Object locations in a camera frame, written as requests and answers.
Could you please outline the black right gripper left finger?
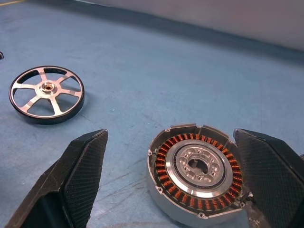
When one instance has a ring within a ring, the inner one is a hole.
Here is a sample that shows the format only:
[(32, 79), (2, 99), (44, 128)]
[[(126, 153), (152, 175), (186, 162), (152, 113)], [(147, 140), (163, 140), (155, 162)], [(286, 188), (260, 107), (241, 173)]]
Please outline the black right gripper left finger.
[(108, 140), (105, 129), (86, 133), (36, 181), (7, 228), (85, 228), (99, 189)]

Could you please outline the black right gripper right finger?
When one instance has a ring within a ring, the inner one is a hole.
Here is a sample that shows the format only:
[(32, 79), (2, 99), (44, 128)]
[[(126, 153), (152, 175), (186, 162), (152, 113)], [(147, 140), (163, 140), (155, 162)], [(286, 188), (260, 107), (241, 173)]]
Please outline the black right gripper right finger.
[(304, 161), (284, 141), (236, 129), (244, 183), (273, 228), (304, 226)]

